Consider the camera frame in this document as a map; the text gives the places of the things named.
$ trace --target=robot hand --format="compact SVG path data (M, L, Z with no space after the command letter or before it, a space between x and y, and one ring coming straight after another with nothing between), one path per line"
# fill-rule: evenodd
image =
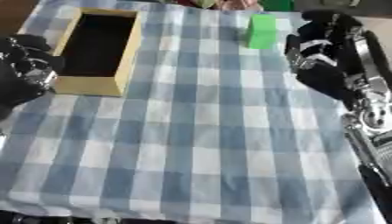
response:
M302 18L309 23L286 41L285 54L293 73L306 86L343 101L351 110L355 92L346 85L345 77L358 72L360 62L353 60L351 39L361 32L362 23L333 10L306 11Z
M49 50L46 40L38 36L0 38L0 121L17 105L51 89L64 61L48 54Z

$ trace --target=blue and white checkered tablecloth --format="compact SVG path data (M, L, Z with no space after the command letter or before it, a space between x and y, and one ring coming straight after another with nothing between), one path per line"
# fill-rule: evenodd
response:
M383 223L341 106L290 74L284 38L244 46L249 11L46 0L21 32L60 38L75 7L141 11L123 98L47 95L2 124L0 209L35 215L266 224Z

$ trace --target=wooden box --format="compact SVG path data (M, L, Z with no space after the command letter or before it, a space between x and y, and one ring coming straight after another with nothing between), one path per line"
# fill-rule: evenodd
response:
M122 96L140 38L136 11L80 8L53 53L66 60L54 89L59 94Z

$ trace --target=green block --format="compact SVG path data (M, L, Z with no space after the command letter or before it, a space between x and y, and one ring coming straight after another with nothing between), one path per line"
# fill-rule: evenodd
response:
M268 49L277 40L276 19L270 14L255 14L250 18L248 26L248 47Z

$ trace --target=metal robot arm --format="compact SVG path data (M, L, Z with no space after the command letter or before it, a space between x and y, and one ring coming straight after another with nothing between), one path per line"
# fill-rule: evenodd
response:
M383 187L384 204L392 205L392 72L382 47L346 14L312 10L302 16L309 23L286 42L292 71L308 87L345 104L342 125L362 177L367 182L362 171L372 172Z
M61 57L48 54L42 37L12 35L0 38L0 122L20 104L32 101L51 89ZM0 130L0 150L5 140Z

